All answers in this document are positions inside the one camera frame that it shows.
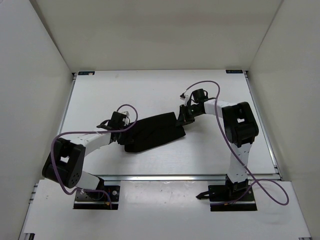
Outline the black skirt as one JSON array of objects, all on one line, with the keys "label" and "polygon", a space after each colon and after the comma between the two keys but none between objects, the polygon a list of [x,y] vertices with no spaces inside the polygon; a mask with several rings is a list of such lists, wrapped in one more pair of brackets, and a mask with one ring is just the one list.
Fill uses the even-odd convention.
[{"label": "black skirt", "polygon": [[124,146],[127,153],[140,153],[168,144],[186,135],[184,128],[176,126],[176,122],[174,112],[140,119],[120,134],[117,143]]}]

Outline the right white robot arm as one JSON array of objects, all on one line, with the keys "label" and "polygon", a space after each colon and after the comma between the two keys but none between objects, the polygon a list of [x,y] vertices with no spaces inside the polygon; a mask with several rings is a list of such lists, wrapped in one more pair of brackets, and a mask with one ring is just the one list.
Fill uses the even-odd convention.
[{"label": "right white robot arm", "polygon": [[236,200],[242,190],[248,187],[247,167],[249,153],[255,138],[259,134],[258,124],[248,102],[229,103],[209,98],[208,92],[202,88],[180,98],[184,104],[179,106],[176,125],[192,124],[195,117],[213,115],[219,123],[222,136],[230,146],[230,165],[226,174],[224,195],[229,200]]}]

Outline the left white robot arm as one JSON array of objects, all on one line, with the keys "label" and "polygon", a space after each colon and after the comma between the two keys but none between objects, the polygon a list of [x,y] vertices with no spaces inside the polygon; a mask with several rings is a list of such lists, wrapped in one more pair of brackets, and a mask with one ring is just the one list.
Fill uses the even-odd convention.
[{"label": "left white robot arm", "polygon": [[102,178],[83,171],[87,155],[101,147],[116,142],[120,136],[117,130],[124,130],[130,124],[129,113],[113,112],[110,120],[97,126],[98,130],[109,130],[111,133],[92,133],[77,136],[71,140],[58,138],[53,146],[53,156],[49,155],[42,169],[42,176],[58,183],[52,162],[55,163],[62,185],[65,188],[77,187],[86,191],[93,199],[104,195],[105,187]]}]

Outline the right blue table label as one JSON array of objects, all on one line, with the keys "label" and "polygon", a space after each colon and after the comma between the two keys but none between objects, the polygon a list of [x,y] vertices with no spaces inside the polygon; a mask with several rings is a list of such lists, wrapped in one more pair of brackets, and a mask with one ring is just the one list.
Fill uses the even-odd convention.
[{"label": "right blue table label", "polygon": [[243,74],[241,69],[226,69],[225,72],[227,74]]}]

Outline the blue table label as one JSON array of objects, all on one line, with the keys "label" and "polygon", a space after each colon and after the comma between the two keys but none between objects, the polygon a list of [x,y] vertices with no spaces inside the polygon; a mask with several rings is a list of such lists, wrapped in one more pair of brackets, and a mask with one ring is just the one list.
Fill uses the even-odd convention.
[{"label": "blue table label", "polygon": [[241,69],[226,69],[225,72],[227,74],[243,74]]},{"label": "blue table label", "polygon": [[77,73],[78,76],[93,76],[95,71],[79,71]]}]

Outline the left blue table label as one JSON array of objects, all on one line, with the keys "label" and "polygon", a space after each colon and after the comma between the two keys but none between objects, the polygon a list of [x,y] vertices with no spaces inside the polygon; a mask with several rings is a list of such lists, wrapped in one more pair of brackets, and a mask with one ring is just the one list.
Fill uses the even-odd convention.
[{"label": "left blue table label", "polygon": [[79,71],[77,73],[78,76],[93,76],[95,71]]}]

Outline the aluminium table rail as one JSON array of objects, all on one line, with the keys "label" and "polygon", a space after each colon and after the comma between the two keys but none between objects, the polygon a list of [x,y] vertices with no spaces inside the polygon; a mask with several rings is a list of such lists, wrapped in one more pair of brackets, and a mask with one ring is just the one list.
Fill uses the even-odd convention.
[{"label": "aluminium table rail", "polygon": [[91,176],[88,173],[82,173],[81,177],[75,176],[70,180],[70,184],[75,186],[88,185],[89,183],[94,183],[101,178],[104,181],[224,181],[226,179],[225,175],[98,175]]}]

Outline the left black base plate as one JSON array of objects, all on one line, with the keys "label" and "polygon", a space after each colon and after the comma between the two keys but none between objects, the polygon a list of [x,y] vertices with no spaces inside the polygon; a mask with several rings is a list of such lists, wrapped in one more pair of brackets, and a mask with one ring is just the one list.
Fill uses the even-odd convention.
[{"label": "left black base plate", "polygon": [[119,208],[120,200],[120,182],[106,182],[104,191],[108,193],[108,197],[101,192],[81,192],[78,190],[74,197],[73,209],[75,210],[113,210]]}]

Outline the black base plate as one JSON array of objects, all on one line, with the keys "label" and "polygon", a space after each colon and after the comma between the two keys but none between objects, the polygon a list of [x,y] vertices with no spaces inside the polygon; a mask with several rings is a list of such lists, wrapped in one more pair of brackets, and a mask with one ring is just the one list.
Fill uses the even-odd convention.
[{"label": "black base plate", "polygon": [[75,210],[113,210],[119,208],[120,200],[120,182],[106,182],[104,191],[108,193],[108,197],[101,192],[81,192],[78,190],[74,197],[73,209]]},{"label": "black base plate", "polygon": [[257,204],[252,190],[231,192],[226,185],[209,185],[208,190],[199,193],[198,200],[209,200],[211,212],[254,212]]}]

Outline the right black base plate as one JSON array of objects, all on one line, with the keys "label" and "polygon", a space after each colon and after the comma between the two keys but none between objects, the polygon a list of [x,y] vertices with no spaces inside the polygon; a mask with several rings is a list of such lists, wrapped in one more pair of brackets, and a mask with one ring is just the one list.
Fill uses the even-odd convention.
[{"label": "right black base plate", "polygon": [[231,192],[226,185],[209,185],[208,190],[199,193],[198,200],[209,200],[211,212],[254,212],[257,204],[252,190]]}]

